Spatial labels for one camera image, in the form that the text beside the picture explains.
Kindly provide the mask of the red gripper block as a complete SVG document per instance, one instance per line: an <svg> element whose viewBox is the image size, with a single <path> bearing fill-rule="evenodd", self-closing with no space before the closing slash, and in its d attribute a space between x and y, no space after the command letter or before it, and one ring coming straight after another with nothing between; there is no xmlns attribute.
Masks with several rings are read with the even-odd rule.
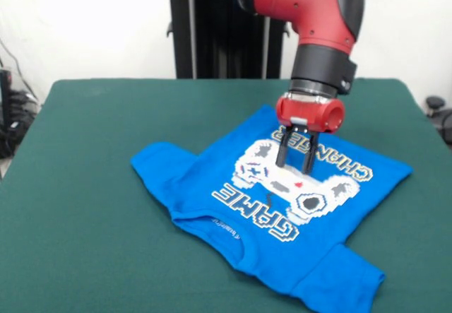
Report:
<svg viewBox="0 0 452 313"><path fill-rule="evenodd" d="M344 103L337 98L320 95L285 93L275 106L276 117L285 126L275 164L284 167L287 160L288 143L292 135L291 126L301 126L310 132L309 147L302 166L303 174L310 174L319 144L319 133L335 133L345 118Z"/></svg>

